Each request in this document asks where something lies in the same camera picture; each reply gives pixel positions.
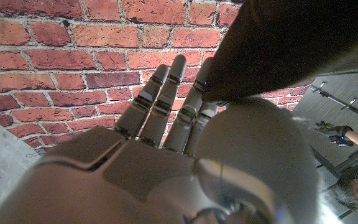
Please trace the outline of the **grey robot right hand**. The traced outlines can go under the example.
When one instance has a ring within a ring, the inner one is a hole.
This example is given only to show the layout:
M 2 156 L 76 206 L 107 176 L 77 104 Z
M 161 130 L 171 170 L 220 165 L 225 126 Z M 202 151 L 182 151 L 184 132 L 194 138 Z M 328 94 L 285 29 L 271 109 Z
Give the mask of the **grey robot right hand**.
M 63 142 L 0 206 L 0 223 L 316 223 L 319 177 L 287 110 L 202 103 L 207 59 L 168 136 L 186 60 L 159 66 L 113 128 Z

